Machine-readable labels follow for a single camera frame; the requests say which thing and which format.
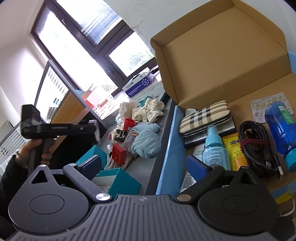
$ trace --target red object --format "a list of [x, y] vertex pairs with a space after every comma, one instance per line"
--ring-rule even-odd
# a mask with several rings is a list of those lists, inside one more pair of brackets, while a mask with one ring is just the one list
[[124, 131], [128, 131], [129, 128], [132, 128], [132, 127], [134, 127], [135, 125], [136, 125], [136, 122], [135, 122], [134, 120], [132, 120], [132, 119], [126, 119], [126, 120], [124, 121], [123, 130], [124, 130]]
[[127, 149], [120, 143], [112, 145], [112, 159], [118, 164], [123, 165], [126, 161]]
[[242, 141], [240, 142], [240, 144], [241, 144], [241, 151], [243, 151], [244, 146], [245, 146], [246, 144], [249, 144], [249, 143], [252, 143], [252, 144], [258, 144], [258, 145], [267, 145], [267, 146], [271, 146], [270, 141], [268, 141], [268, 140], [259, 140], [259, 139], [244, 138], [244, 139], [242, 139]]

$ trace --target handle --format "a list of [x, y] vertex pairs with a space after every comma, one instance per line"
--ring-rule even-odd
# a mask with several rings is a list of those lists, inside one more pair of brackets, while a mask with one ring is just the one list
[[110, 202], [110, 194], [92, 183], [75, 168], [77, 164], [71, 163], [63, 168], [64, 175], [73, 183], [73, 185], [83, 194], [85, 194], [93, 203]]
[[36, 167], [40, 165], [41, 162], [41, 155], [43, 153], [47, 153], [49, 147], [52, 145], [53, 139], [43, 139], [43, 142], [40, 146], [34, 148], [30, 152], [28, 166], [31, 170], [35, 170]]

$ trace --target white cloth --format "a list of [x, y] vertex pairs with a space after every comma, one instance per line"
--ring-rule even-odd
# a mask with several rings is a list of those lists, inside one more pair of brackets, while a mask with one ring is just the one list
[[133, 109], [132, 119], [135, 121], [154, 123], [158, 116], [162, 116], [165, 104], [157, 99], [148, 98], [143, 107]]
[[119, 106], [119, 116], [121, 122], [124, 123], [126, 119], [130, 119], [132, 117], [133, 109], [138, 105], [137, 102], [122, 102]]

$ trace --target box lid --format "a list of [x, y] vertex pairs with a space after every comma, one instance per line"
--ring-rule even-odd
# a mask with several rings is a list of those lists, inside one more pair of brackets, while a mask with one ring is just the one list
[[151, 39], [181, 109], [241, 98], [291, 72], [283, 32], [240, 0], [212, 0]]

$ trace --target teal paper box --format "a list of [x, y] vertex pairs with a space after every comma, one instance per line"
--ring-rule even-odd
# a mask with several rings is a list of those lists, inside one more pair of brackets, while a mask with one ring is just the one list
[[104, 170], [104, 167], [107, 164], [107, 154], [98, 146], [93, 146], [87, 153], [85, 153], [76, 164], [81, 164], [85, 162], [87, 159], [90, 159], [93, 155], [99, 155], [102, 161], [101, 170]]
[[114, 199], [117, 194], [138, 194], [141, 184], [121, 168], [100, 171], [92, 180]]

